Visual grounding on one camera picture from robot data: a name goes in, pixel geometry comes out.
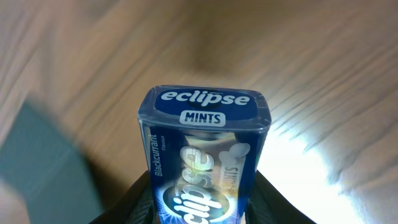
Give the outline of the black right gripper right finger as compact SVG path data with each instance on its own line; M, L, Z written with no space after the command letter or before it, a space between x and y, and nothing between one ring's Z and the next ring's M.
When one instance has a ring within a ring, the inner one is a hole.
M295 208L259 171L245 211L246 224L315 224Z

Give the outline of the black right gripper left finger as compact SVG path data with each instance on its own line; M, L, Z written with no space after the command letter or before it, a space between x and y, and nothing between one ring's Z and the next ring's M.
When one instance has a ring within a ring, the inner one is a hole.
M145 171L109 210L90 224L154 224L155 204L150 175Z

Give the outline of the blue eclipse mint tin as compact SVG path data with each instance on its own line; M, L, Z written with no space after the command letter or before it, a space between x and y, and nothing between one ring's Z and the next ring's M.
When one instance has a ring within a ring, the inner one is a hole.
M161 223L239 223L271 125L254 90L159 85L137 118Z

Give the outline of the dark green box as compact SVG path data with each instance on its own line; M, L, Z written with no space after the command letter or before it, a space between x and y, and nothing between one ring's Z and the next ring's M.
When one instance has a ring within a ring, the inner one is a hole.
M103 212L78 146L28 102L1 145L1 178L22 196L31 223L90 223Z

